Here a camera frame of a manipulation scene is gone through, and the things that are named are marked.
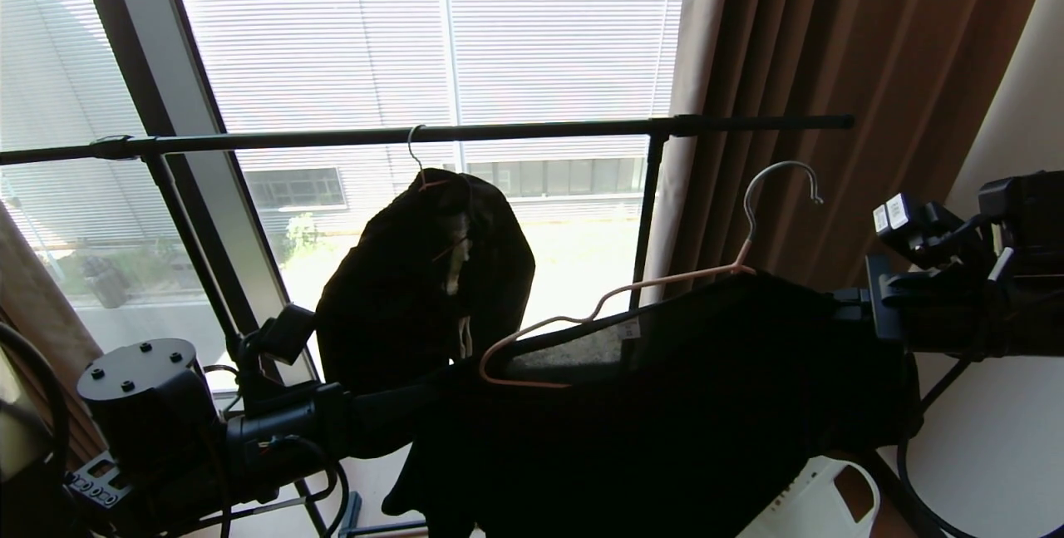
hanger hook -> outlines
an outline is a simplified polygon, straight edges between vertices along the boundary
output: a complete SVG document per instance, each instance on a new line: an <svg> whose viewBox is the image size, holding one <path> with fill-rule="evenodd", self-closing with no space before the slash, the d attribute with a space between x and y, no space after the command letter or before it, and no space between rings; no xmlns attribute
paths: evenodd
<svg viewBox="0 0 1064 538"><path fill-rule="evenodd" d="M421 159L418 159L417 155L414 155L414 135L423 128L425 124L417 124L410 129L410 134L406 135L406 151L410 151L411 158L414 158L415 163L417 163L417 173L421 176L421 188L425 188L425 166L421 166Z"/></svg>
<svg viewBox="0 0 1064 538"><path fill-rule="evenodd" d="M764 181L766 175L771 173L772 170L779 170L779 168L787 166L798 166L802 170L805 170L805 175L809 176L810 200L813 200L814 204L817 205L824 204L824 200L820 197L820 190L817 188L816 170L813 170L812 166L809 166L807 163L798 163L796 159L787 159L785 163L775 163L754 175L753 181L750 181L750 184L746 188L746 196L743 197L743 209L746 212L746 219L750 223L750 234L746 235L747 241L753 241L754 232L758 230L758 220L753 216L753 205L750 204L750 200L753 197L753 189L758 188L758 183Z"/></svg>

hanging jacket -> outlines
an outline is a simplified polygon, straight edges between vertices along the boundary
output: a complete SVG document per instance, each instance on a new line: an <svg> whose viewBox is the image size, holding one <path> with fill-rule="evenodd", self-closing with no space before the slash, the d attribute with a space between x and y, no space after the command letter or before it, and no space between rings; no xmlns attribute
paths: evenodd
<svg viewBox="0 0 1064 538"><path fill-rule="evenodd" d="M435 402L382 510L433 538L731 538L810 457L894 444L915 359L829 296L768 273L506 346L426 380ZM624 340L642 341L620 374ZM377 437L386 442L383 436Z"/></svg>
<svg viewBox="0 0 1064 538"><path fill-rule="evenodd" d="M327 382L383 391L519 330L535 260L513 209L479 178L427 168L366 224L315 312Z"/></svg>

white plastic chair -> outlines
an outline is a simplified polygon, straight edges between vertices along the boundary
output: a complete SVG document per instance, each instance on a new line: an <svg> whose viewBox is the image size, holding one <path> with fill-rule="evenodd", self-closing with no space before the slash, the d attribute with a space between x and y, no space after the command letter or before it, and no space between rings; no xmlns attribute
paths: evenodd
<svg viewBox="0 0 1064 538"><path fill-rule="evenodd" d="M871 489L871 508L859 521L835 488L835 477L847 467L860 472ZM862 466L814 457L737 538L868 538L879 506L879 487Z"/></svg>

clothing tag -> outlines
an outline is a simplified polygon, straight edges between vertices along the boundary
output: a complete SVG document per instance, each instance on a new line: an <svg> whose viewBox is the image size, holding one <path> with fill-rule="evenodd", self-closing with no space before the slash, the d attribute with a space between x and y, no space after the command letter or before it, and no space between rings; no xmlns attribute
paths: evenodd
<svg viewBox="0 0 1064 538"><path fill-rule="evenodd" d="M886 202L886 213L891 219L891 228L901 228L904 226L904 223L909 222L905 202L901 200L900 192L891 197L891 200Z"/></svg>
<svg viewBox="0 0 1064 538"><path fill-rule="evenodd" d="M627 319L624 322L617 323L617 337L622 341L631 340L631 338L639 337L639 317L636 315L635 318Z"/></svg>
<svg viewBox="0 0 1064 538"><path fill-rule="evenodd" d="M886 229L891 228L891 223L886 220L886 205L880 205L880 207L876 208L876 211L871 213L871 216L876 219L877 234L880 234L880 232L886 231Z"/></svg>

curtain fold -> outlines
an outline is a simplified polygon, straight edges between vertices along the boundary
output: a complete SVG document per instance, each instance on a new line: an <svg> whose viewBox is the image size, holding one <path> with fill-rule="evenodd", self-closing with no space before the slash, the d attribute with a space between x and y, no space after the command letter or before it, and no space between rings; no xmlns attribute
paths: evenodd
<svg viewBox="0 0 1064 538"><path fill-rule="evenodd" d="M732 262L813 288L863 285L871 212L899 190L945 200L1034 0L684 0L672 114L853 114L847 132L731 132L666 144L647 276ZM692 284L646 291L645 302Z"/></svg>
<svg viewBox="0 0 1064 538"><path fill-rule="evenodd" d="M102 352L3 204L0 204L0 322L18 330L36 346L59 376L70 413L69 466L77 469L105 449L96 425L77 397L76 387L81 372ZM18 357L10 359L41 419L51 427L51 417L37 380L27 374Z"/></svg>

